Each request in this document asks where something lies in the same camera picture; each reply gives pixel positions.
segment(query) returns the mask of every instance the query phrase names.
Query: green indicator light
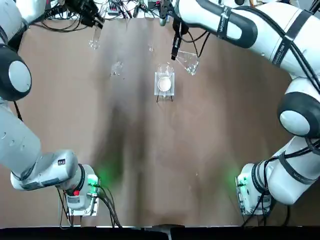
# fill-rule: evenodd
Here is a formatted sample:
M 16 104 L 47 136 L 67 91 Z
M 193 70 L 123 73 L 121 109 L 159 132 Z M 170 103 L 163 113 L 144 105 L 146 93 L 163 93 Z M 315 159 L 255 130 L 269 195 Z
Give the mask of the green indicator light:
M 96 175 L 94 174 L 88 174 L 88 185 L 91 186 L 89 189 L 89 192 L 91 194 L 94 194 L 97 192 L 97 188 L 93 185 L 98 185 L 99 184 L 99 179 Z

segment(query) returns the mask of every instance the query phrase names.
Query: sticker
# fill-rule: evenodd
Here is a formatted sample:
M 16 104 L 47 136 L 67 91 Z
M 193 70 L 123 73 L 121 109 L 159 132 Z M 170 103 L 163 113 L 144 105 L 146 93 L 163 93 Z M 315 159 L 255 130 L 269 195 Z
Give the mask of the sticker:
M 70 204 L 79 204 L 80 203 L 80 197 L 79 196 L 74 196 L 74 197 L 70 197 L 68 196 L 68 203 Z
M 53 8 L 58 4 L 58 0 L 52 0 L 50 4 L 51 4 L 51 8 Z

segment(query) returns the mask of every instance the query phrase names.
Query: brown table surface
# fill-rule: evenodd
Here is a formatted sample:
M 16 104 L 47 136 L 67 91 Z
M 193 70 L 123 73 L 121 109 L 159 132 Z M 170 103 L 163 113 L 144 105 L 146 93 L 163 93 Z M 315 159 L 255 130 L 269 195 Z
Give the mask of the brown table surface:
M 290 139 L 276 114 L 289 75 L 211 36 L 191 76 L 170 60 L 171 24 L 161 27 L 156 19 L 106 21 L 97 50 L 88 45 L 93 33 L 32 26 L 23 37 L 19 54 L 33 82 L 18 104 L 43 151 L 73 149 L 80 163 L 90 164 L 111 188 L 122 225 L 241 225 L 234 177 Z M 194 52 L 192 44 L 181 49 Z M 117 62 L 122 68 L 113 75 Z M 156 103 L 154 74 L 167 62 L 175 71 L 175 97 Z M 54 187 L 20 192 L 9 171 L 0 172 L 1 227 L 59 224 Z M 319 224 L 316 185 L 293 206 L 291 225 Z M 277 204 L 268 224 L 280 225 L 285 216 Z M 82 225 L 110 225 L 106 207 L 100 204 L 98 217 L 85 217 Z

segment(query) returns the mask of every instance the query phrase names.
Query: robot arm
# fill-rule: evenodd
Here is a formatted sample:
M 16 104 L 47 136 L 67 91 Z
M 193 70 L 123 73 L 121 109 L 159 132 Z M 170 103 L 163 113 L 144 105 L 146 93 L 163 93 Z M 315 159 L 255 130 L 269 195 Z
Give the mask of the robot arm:
M 99 183 L 94 170 L 78 164 L 71 150 L 42 153 L 39 138 L 8 106 L 8 101 L 22 99 L 30 92 L 32 77 L 26 63 L 7 43 L 25 25 L 43 15 L 45 5 L 46 0 L 0 0 L 0 164 L 11 170 L 15 189 L 31 191 L 56 186 L 67 193 L 68 207 L 82 215 L 84 211 L 91 213 L 96 204 L 92 194 L 97 189 L 92 184 Z
M 244 215 L 268 213 L 271 196 L 283 204 L 294 204 L 320 176 L 319 151 L 311 150 L 305 140 L 320 137 L 320 90 L 313 82 L 320 71 L 316 31 L 320 20 L 297 7 L 278 2 L 261 5 L 258 10 L 271 18 L 286 36 L 282 37 L 261 14 L 247 7 L 232 9 L 209 0 L 165 0 L 160 11 L 162 19 L 167 15 L 174 17 L 173 60 L 182 35 L 189 27 L 198 27 L 267 58 L 291 75 L 292 82 L 277 114 L 282 126 L 295 137 L 276 152 L 272 160 L 249 163 L 236 177 L 238 202 Z M 285 41 L 294 43 L 301 51 L 315 72 L 314 78 L 303 70 L 297 52 L 284 44 Z

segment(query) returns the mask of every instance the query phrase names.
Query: transparent plastic holder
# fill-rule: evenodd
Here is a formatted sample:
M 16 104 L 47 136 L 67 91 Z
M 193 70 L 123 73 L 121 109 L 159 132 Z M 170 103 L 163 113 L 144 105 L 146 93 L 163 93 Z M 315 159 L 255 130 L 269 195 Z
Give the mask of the transparent plastic holder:
M 159 64 L 154 73 L 154 95 L 166 98 L 170 97 L 173 101 L 175 95 L 175 73 L 174 68 L 169 64 Z
M 93 38 L 89 41 L 89 46 L 94 50 L 100 47 L 101 28 L 95 26 Z
M 193 76 L 196 74 L 199 65 L 199 58 L 195 53 L 179 50 L 175 59 L 190 75 Z
M 108 1 L 104 1 L 101 3 L 101 9 L 100 9 L 100 16 L 105 17 L 108 9 Z M 100 47 L 100 35 L 101 35 L 101 28 L 94 26 L 94 34 L 92 39 L 89 41 L 89 46 L 93 48 L 94 50 L 98 49 Z

